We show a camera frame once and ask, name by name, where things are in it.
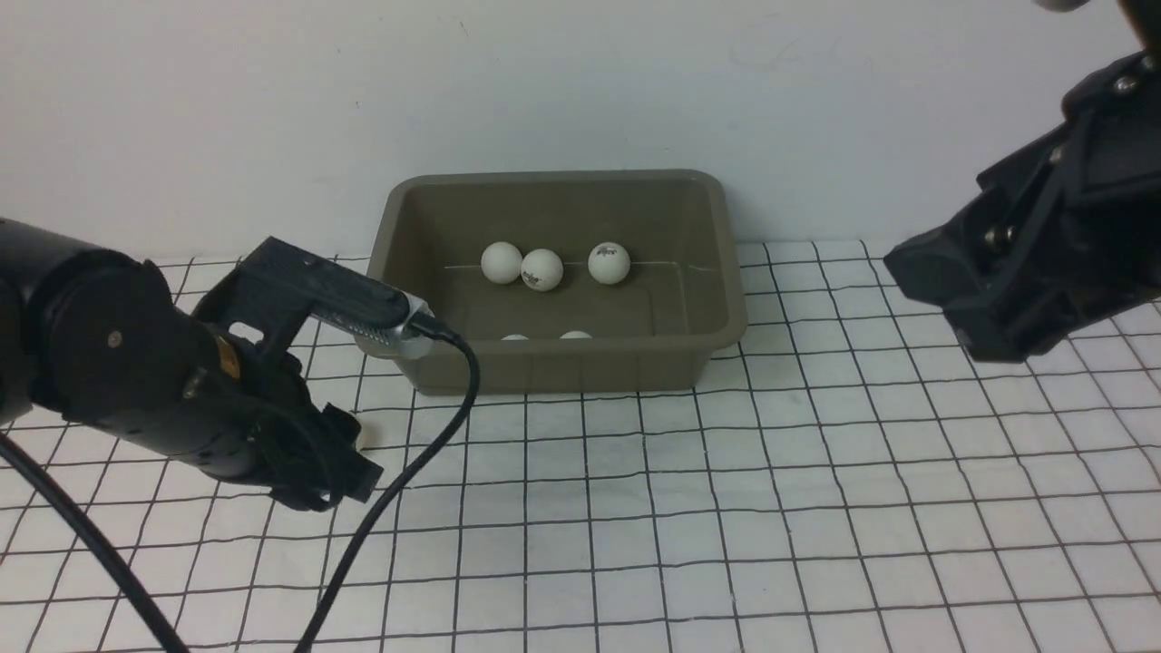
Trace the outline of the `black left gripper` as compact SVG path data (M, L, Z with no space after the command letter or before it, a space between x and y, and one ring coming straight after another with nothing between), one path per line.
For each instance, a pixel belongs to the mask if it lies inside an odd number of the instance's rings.
M339 406L316 406L290 353L266 359L248 340L212 333L214 356L179 401L176 458L211 478L269 488L296 512L366 503L383 467L365 455L365 426Z

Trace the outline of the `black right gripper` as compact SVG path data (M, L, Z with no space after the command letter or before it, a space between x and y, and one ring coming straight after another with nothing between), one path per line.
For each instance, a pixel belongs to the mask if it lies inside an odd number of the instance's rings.
M1052 132L987 167L949 222L886 257L906 297L957 309L976 361L1021 363L1158 299L1158 60L1066 92Z

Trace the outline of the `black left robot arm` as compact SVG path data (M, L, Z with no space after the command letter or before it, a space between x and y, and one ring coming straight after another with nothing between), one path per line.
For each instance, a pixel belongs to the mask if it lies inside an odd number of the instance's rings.
M3 218L3 421L39 406L294 510L365 502L361 426L291 356L331 263L265 241L192 313L153 263Z

